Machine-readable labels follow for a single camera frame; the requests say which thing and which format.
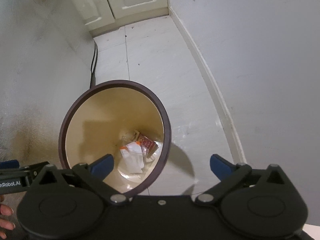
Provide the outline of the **clear plastic bag orange strip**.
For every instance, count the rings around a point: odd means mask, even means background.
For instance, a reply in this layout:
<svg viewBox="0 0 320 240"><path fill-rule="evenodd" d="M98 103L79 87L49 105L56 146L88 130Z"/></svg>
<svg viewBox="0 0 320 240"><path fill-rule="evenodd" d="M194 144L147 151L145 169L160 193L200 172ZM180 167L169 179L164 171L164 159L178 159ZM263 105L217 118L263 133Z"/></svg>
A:
<svg viewBox="0 0 320 240"><path fill-rule="evenodd" d="M141 143L124 140L120 147L118 170L123 173L140 174L144 168L144 154Z"/></svg>

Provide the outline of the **red cigarette pack wrapper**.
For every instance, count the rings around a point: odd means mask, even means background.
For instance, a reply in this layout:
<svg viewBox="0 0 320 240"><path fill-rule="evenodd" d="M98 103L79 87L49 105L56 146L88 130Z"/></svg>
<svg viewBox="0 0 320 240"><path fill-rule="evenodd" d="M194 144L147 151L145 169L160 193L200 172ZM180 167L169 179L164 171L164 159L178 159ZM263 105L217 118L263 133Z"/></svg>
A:
<svg viewBox="0 0 320 240"><path fill-rule="evenodd" d="M158 148L155 141L149 139L148 137L146 137L142 133L139 133L136 141L140 143L143 155L146 158L150 158L156 152L156 150Z"/></svg>

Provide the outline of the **round brown trash bin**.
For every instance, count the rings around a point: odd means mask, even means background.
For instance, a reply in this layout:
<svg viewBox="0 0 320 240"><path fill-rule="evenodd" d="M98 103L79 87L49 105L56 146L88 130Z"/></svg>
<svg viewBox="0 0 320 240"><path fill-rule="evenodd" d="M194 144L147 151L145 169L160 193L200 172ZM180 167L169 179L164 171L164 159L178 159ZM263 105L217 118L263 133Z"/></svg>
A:
<svg viewBox="0 0 320 240"><path fill-rule="evenodd" d="M114 169L104 183L127 197L145 191L161 174L170 152L171 124L163 103L144 85L112 80L86 91L67 112L59 135L63 168L92 163L111 154L120 162L122 137L139 131L159 143L159 153L140 182L129 181Z"/></svg>

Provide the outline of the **cream floor cabinet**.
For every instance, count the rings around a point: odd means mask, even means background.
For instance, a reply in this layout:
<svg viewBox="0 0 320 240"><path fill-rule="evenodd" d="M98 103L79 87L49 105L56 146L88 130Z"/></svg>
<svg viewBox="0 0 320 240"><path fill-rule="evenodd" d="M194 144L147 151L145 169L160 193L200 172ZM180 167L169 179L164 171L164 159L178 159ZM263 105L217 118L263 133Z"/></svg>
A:
<svg viewBox="0 0 320 240"><path fill-rule="evenodd" d="M71 0L92 36L169 14L168 0Z"/></svg>

